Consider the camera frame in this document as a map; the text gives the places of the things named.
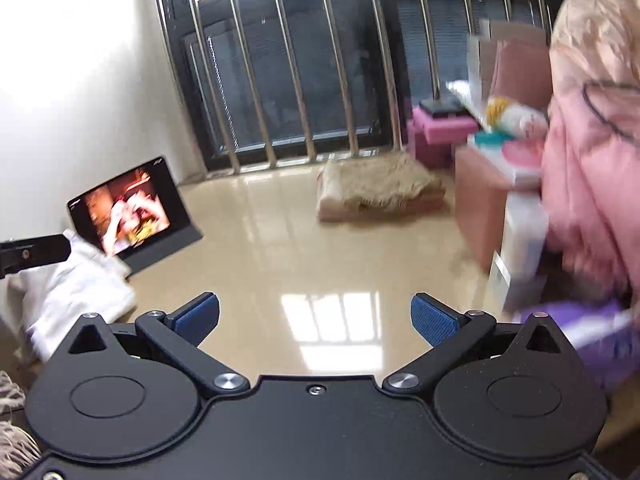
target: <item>tiled floor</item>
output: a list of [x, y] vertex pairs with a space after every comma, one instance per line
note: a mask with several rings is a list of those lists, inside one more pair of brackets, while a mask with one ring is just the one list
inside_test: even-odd
[[320, 224], [319, 169], [183, 189], [204, 239], [133, 277], [139, 308], [131, 317], [174, 310], [210, 290], [222, 316], [200, 347], [252, 383], [259, 374], [381, 381], [430, 348], [411, 326], [412, 295], [428, 292], [462, 312], [481, 306], [486, 279], [452, 208], [394, 222]]

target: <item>teal object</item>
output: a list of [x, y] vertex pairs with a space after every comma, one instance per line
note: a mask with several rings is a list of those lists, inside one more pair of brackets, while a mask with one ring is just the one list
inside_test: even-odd
[[480, 132], [474, 135], [476, 146], [493, 146], [494, 148], [499, 148], [508, 140], [513, 139], [515, 139], [514, 136], [505, 132], [501, 132], [499, 130], [495, 130], [490, 134], [486, 132]]

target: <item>purple bag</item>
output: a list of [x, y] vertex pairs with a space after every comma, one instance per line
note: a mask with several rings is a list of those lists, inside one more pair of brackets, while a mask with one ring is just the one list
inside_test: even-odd
[[538, 311], [553, 318], [605, 390], [614, 390], [640, 368], [640, 336], [633, 313], [623, 310], [618, 300], [602, 306], [573, 301], [543, 304], [516, 313], [514, 321], [524, 322]]

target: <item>metal railing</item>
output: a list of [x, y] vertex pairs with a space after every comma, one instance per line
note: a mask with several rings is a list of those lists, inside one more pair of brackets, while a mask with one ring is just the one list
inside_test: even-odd
[[[158, 8], [160, 11], [162, 11], [163, 2], [162, 0], [157, 0], [157, 1], [158, 1]], [[204, 28], [202, 27], [202, 21], [200, 19], [198, 2], [197, 0], [188, 0], [188, 1], [191, 9], [191, 17], [193, 19], [193, 23], [195, 27], [198, 50], [199, 50], [200, 56], [204, 60], [203, 66], [204, 66], [205, 83], [211, 94], [211, 99], [214, 104], [214, 108], [216, 112], [216, 118], [218, 120], [220, 132], [222, 133], [223, 141], [225, 143], [225, 147], [228, 152], [232, 172], [240, 173], [241, 171], [244, 171], [244, 168], [241, 166], [238, 160], [238, 155], [236, 153], [236, 146], [229, 132], [226, 115], [220, 103], [218, 93], [216, 92], [216, 86], [214, 85], [213, 79], [211, 76], [210, 62], [208, 61], [210, 59], [210, 56], [207, 55]], [[425, 36], [427, 39], [429, 69], [431, 73], [431, 85], [433, 88], [433, 96], [434, 96], [434, 99], [439, 99], [441, 95], [441, 83], [440, 83], [440, 76], [439, 76], [439, 70], [438, 70], [436, 45], [434, 40], [433, 19], [430, 13], [428, 0], [418, 0], [418, 2], [420, 4], [422, 20], [424, 23]], [[463, 3], [465, 7], [466, 24], [469, 32], [473, 34], [474, 33], [474, 14], [473, 14], [473, 8], [472, 8], [472, 0], [463, 0]], [[513, 15], [513, 7], [512, 7], [511, 0], [503, 0], [503, 3], [504, 3], [504, 12], [505, 12], [506, 19], [509, 21], [511, 20]], [[231, 4], [233, 19], [236, 27], [236, 32], [238, 34], [238, 41], [239, 41], [239, 45], [242, 53], [242, 61], [244, 63], [244, 68], [245, 68], [246, 75], [248, 78], [248, 83], [249, 83], [250, 94], [251, 94], [252, 101], [254, 103], [255, 113], [257, 116], [258, 129], [260, 130], [260, 135], [264, 142], [264, 149], [266, 150], [268, 168], [288, 166], [291, 164], [291, 162], [278, 160], [273, 150], [271, 138], [269, 136], [269, 132], [266, 126], [264, 109], [262, 108], [260, 93], [258, 92], [258, 87], [255, 79], [254, 67], [251, 60], [251, 55], [249, 52], [246, 35], [244, 33], [244, 27], [242, 25], [242, 17], [240, 15], [238, 0], [230, 0], [230, 4]], [[278, 12], [278, 19], [280, 21], [280, 27], [282, 30], [284, 47], [287, 54], [290, 75], [291, 75], [291, 79], [292, 79], [294, 90], [295, 90], [298, 110], [300, 112], [302, 131], [304, 133], [304, 139], [306, 144], [307, 156], [303, 162], [313, 162], [318, 158], [321, 160], [324, 160], [326, 158], [326, 155], [319, 157], [314, 147], [314, 139], [313, 139], [310, 125], [309, 125], [304, 92], [302, 88], [302, 83], [300, 81], [300, 73], [298, 71], [298, 66], [296, 63], [296, 56], [294, 53], [294, 49], [293, 49], [293, 45], [290, 37], [289, 25], [287, 23], [287, 15], [284, 8], [283, 0], [275, 0], [275, 4], [276, 4], [276, 10]], [[340, 84], [340, 94], [342, 97], [342, 105], [344, 107], [344, 115], [345, 115], [346, 128], [347, 128], [348, 139], [349, 139], [350, 155], [358, 156], [358, 155], [376, 153], [377, 152], [376, 150], [365, 150], [364, 152], [361, 152], [358, 148], [356, 127], [355, 127], [354, 118], [353, 118], [353, 105], [351, 103], [351, 97], [349, 92], [347, 76], [346, 76], [344, 59], [342, 58], [342, 51], [340, 49], [340, 39], [338, 37], [338, 30], [335, 22], [334, 10], [333, 10], [331, 0], [322, 0], [322, 4], [324, 6], [324, 12], [326, 14], [326, 20], [327, 20], [328, 30], [331, 38], [331, 43], [332, 43], [337, 76]], [[388, 106], [389, 106], [389, 116], [391, 118], [393, 147], [395, 150], [401, 150], [402, 137], [401, 137], [401, 124], [400, 124], [400, 118], [399, 118], [398, 95], [396, 92], [396, 83], [395, 83], [396, 79], [394, 75], [394, 68], [393, 68], [392, 57], [390, 53], [389, 40], [386, 33], [385, 17], [384, 17], [383, 8], [380, 0], [371, 0], [371, 4], [372, 4], [373, 15], [376, 22], [376, 30], [378, 32], [378, 41], [380, 44], [380, 51], [382, 54], [382, 65], [383, 65], [383, 71], [385, 75], [385, 86], [386, 86], [386, 94], [387, 94]], [[546, 8], [545, 0], [538, 0], [538, 7], [540, 8], [540, 18], [542, 19], [543, 27], [546, 33], [549, 35], [551, 32], [551, 23], [550, 23], [550, 18], [548, 14], [548, 9]], [[163, 15], [162, 15], [161, 23], [162, 23], [165, 40], [168, 42], [166, 22], [164, 21]], [[177, 82], [177, 77], [175, 75], [175, 67], [173, 64], [172, 64], [172, 69], [174, 70], [174, 78], [176, 79], [176, 82]]]

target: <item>blue textured pad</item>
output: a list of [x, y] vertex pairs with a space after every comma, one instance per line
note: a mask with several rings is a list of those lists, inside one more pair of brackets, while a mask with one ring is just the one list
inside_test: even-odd
[[460, 329], [457, 320], [420, 296], [411, 300], [411, 323], [432, 346], [439, 345]]
[[220, 304], [215, 294], [211, 294], [174, 322], [173, 330], [181, 338], [194, 346], [204, 341], [218, 325]]

